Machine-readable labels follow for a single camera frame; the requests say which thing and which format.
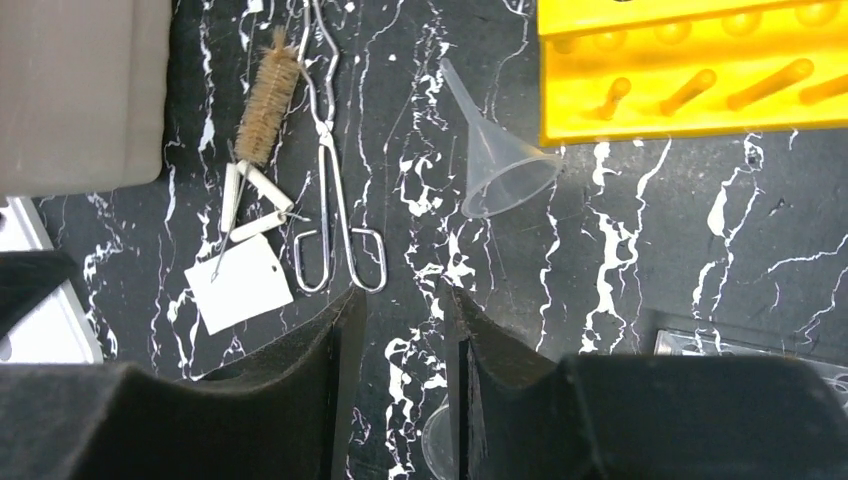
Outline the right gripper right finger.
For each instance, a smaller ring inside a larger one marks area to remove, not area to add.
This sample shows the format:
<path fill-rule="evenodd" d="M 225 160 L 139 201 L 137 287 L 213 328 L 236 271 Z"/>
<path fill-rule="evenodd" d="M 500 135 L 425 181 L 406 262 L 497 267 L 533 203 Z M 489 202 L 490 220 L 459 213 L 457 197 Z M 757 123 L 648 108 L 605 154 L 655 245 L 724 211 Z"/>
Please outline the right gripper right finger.
<path fill-rule="evenodd" d="M 843 479 L 847 417 L 776 356 L 551 360 L 445 291 L 456 479 Z"/>

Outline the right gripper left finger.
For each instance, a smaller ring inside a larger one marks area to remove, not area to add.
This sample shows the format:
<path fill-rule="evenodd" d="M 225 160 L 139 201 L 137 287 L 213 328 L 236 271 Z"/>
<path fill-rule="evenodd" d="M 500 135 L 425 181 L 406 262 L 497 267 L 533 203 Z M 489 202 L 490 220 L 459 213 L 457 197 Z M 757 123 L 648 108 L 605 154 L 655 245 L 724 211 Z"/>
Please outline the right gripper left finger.
<path fill-rule="evenodd" d="M 5 479 L 342 479 L 367 298 L 197 381 L 130 363 L 1 370 Z"/>

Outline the small glass beaker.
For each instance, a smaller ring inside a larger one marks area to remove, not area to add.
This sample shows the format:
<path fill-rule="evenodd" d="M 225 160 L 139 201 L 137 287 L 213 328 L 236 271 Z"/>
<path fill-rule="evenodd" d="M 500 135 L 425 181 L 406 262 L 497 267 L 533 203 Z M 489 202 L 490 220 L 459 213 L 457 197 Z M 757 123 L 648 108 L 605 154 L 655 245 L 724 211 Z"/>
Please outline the small glass beaker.
<path fill-rule="evenodd" d="M 456 477 L 447 399 L 443 400 L 425 422 L 421 448 L 425 463 L 436 479 L 451 480 Z"/>

